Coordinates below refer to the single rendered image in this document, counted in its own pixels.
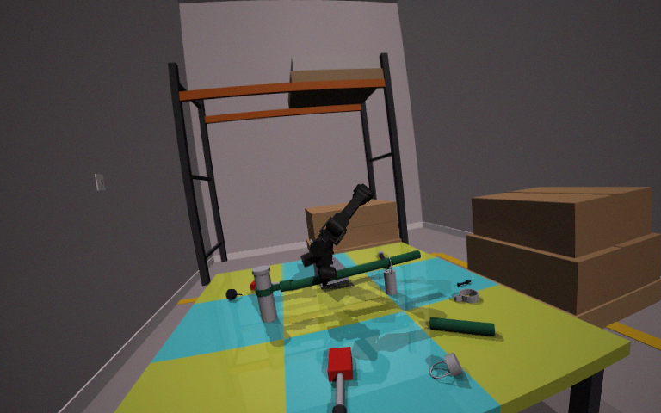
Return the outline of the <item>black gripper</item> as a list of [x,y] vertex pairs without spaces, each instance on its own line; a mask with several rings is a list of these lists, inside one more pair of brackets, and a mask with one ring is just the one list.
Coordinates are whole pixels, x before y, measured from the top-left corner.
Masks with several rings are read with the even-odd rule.
[[319,278],[322,279],[323,287],[325,287],[330,280],[330,278],[337,278],[337,271],[335,268],[331,267],[333,265],[332,255],[334,255],[333,249],[327,250],[326,253],[319,257],[320,264],[316,265],[318,267]]

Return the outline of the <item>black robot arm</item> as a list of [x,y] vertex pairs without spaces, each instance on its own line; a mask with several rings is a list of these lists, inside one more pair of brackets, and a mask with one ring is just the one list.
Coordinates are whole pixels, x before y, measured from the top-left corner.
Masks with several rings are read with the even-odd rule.
[[[365,184],[358,184],[353,192],[353,198],[348,205],[340,213],[330,217],[319,230],[321,233],[310,245],[311,252],[300,257],[304,267],[311,266],[314,263],[319,265],[319,257],[323,256],[327,250],[333,249],[333,244],[337,246],[341,242],[346,234],[349,220],[358,207],[365,205],[374,197],[373,190]],[[324,229],[325,227],[326,229]]]

